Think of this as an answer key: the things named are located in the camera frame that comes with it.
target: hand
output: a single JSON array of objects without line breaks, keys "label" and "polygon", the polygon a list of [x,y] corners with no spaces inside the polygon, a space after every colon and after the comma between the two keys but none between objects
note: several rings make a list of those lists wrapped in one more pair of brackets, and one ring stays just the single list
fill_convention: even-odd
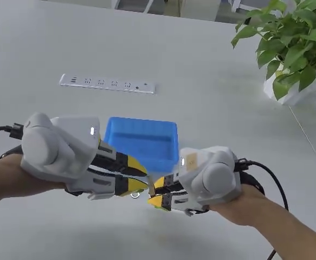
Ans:
[{"label": "hand", "polygon": [[262,205],[270,202],[255,187],[243,184],[238,198],[229,203],[210,205],[210,209],[237,225],[253,226]]},{"label": "hand", "polygon": [[63,189],[64,183],[37,179],[21,167],[22,156],[12,154],[0,160],[0,199],[25,197],[52,189]]}]

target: white table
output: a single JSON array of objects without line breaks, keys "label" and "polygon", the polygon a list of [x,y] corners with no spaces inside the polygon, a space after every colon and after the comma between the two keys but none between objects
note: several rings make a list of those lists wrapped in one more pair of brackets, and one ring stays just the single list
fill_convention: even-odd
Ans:
[{"label": "white table", "polygon": [[[0,125],[94,114],[174,121],[181,147],[226,145],[268,165],[292,212],[316,230],[316,156],[288,107],[261,91],[258,39],[232,50],[231,24],[32,0],[0,0]],[[62,88],[63,73],[157,82],[157,94]],[[0,154],[18,142],[0,133]],[[267,195],[269,176],[250,171]],[[0,259],[266,259],[255,230],[137,200],[63,191],[0,202]]]}]

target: power strip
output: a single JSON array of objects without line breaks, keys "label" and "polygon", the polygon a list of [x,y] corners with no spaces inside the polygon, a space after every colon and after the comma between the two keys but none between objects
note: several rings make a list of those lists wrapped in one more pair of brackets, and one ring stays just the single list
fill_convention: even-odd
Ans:
[{"label": "power strip", "polygon": [[122,81],[104,77],[80,77],[69,74],[63,74],[59,84],[66,87],[109,89],[148,94],[155,94],[156,92],[155,85],[145,81]]}]

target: blue container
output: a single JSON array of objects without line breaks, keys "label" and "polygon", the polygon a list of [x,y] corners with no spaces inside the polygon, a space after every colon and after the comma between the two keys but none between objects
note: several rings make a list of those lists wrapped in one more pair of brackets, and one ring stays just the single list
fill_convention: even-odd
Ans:
[{"label": "blue container", "polygon": [[177,125],[173,122],[110,118],[104,141],[135,157],[149,172],[171,172],[178,163]]}]

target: human arm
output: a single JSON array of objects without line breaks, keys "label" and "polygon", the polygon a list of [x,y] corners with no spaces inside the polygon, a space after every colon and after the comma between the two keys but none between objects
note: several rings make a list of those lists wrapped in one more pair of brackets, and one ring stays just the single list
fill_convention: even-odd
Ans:
[{"label": "human arm", "polygon": [[18,154],[0,160],[0,200],[64,188],[63,183],[51,183],[32,177],[20,167],[21,160],[22,156]]},{"label": "human arm", "polygon": [[242,185],[236,200],[211,206],[237,225],[256,228],[286,260],[316,259],[316,233],[256,188]]}]

